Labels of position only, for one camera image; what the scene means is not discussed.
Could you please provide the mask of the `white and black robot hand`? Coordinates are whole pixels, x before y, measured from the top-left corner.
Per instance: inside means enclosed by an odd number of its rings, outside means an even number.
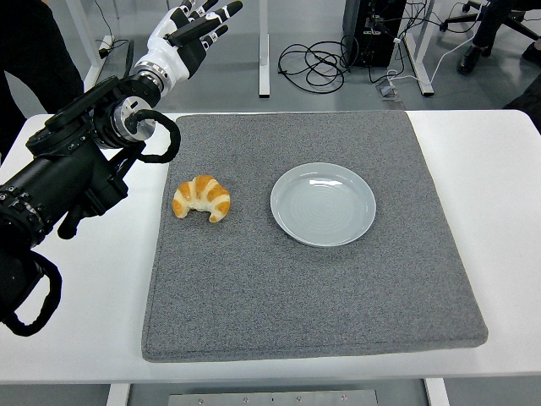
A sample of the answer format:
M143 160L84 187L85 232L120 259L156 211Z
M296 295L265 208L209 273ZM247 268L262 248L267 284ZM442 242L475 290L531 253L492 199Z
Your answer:
M216 5L216 1L182 1L169 10L150 34L147 53L134 71L155 77L163 90L191 78L209 48L227 32L227 21L243 8L240 1Z

